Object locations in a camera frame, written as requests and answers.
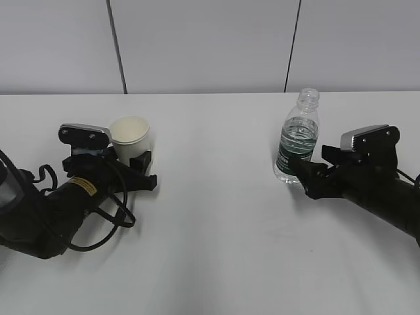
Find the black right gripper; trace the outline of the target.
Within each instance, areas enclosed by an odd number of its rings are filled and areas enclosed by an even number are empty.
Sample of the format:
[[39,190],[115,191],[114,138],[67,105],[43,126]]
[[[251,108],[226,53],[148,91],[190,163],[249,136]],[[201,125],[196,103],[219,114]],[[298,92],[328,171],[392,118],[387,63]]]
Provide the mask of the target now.
[[345,192],[367,191],[383,182],[398,179],[396,171],[358,161],[354,152],[323,145],[322,158],[332,164],[289,158],[289,168],[299,179],[305,194],[314,199],[345,197]]

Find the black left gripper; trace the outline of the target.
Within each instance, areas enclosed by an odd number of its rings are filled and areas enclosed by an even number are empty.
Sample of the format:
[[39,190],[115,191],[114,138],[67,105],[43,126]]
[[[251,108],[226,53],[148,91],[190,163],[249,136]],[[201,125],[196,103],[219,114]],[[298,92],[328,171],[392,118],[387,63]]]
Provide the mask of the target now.
[[157,177],[148,175],[152,152],[145,151],[129,160],[129,166],[117,160],[116,151],[109,147],[97,156],[81,154],[67,157],[62,162],[63,170],[70,178],[88,180],[98,190],[111,192],[152,191],[157,186]]

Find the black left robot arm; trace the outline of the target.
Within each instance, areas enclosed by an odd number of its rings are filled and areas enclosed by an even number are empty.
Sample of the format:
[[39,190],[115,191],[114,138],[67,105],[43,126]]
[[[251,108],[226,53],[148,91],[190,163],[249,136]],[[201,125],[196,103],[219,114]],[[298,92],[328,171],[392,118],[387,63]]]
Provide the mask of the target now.
[[[132,157],[128,165],[116,159],[113,148],[98,155],[75,154],[63,161],[68,181],[58,185],[50,165],[39,168],[39,179],[49,174],[52,186],[38,190],[37,179],[18,169],[1,154],[1,185],[10,195],[1,196],[1,245],[40,259],[63,254],[67,249],[88,252],[108,242],[118,228],[132,228],[136,218],[127,207],[128,194],[152,191],[157,177],[147,175],[152,153]],[[92,213],[112,224],[100,241],[80,246],[72,239]]]

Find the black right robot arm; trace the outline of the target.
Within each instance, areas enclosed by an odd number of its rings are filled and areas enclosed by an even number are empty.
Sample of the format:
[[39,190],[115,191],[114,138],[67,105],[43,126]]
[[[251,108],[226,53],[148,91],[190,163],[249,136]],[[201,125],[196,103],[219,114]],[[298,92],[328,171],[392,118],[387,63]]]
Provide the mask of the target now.
[[289,159],[305,194],[314,200],[346,199],[419,241],[419,183],[402,180],[387,159],[322,146],[325,163]]

